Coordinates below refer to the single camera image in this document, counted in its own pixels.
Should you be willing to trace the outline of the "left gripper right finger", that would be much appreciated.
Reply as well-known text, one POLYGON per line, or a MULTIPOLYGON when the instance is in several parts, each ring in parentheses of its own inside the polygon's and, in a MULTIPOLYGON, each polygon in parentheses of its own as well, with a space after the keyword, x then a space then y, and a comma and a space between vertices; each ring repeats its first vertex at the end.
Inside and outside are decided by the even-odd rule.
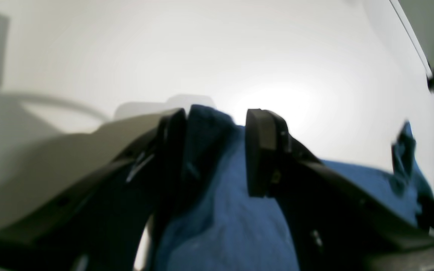
POLYGON ((434 237, 326 167, 270 110, 246 115, 248 194, 277 201, 302 271, 434 271, 434 237))

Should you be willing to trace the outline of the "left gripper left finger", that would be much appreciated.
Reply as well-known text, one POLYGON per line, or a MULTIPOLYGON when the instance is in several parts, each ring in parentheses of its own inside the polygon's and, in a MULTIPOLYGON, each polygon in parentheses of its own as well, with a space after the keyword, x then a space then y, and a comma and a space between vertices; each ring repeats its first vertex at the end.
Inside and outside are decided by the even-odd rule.
POLYGON ((186 113, 179 108, 112 162, 0 230, 0 268, 130 271, 152 214, 179 184, 186 113))

